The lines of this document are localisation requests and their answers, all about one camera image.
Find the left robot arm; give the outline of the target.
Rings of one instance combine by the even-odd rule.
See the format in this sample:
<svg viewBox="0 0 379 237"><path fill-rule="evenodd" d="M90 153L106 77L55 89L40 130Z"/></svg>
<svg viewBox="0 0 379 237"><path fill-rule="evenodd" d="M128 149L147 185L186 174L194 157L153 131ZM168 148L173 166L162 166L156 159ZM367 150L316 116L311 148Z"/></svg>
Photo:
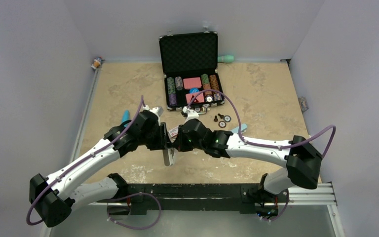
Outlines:
<svg viewBox="0 0 379 237"><path fill-rule="evenodd" d="M79 206L79 201L89 199L84 190L90 190L102 199L121 202L127 197L126 182L118 175L110 175L93 185L85 185L89 177L106 165L146 146L151 151L163 152L164 164L174 163L174 151L166 124L160 121L161 107L145 106L133 120L114 126L89 151L64 168L43 176L35 175L30 180L29 200L31 208L41 217L47 227L62 223Z"/></svg>

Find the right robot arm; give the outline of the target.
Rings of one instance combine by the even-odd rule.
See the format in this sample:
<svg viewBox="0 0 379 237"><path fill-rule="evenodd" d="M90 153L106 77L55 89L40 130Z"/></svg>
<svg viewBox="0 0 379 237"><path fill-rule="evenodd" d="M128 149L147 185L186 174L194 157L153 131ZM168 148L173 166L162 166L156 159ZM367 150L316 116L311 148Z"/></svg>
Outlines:
<svg viewBox="0 0 379 237"><path fill-rule="evenodd" d="M197 119L179 126L173 147L180 152L199 149L214 158L251 158L280 166L261 179L257 194L264 201L292 186L316 189L323 159L301 136L282 141L240 138L230 131L212 131Z"/></svg>

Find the white stapler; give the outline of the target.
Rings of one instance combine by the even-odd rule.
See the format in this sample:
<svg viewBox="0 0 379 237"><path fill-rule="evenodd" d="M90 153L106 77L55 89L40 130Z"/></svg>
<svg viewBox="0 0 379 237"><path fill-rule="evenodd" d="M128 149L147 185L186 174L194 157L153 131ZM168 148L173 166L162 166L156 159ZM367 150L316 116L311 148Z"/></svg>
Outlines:
<svg viewBox="0 0 379 237"><path fill-rule="evenodd" d="M172 166L175 163L175 152L175 148L167 148L162 150L165 166Z"/></svg>

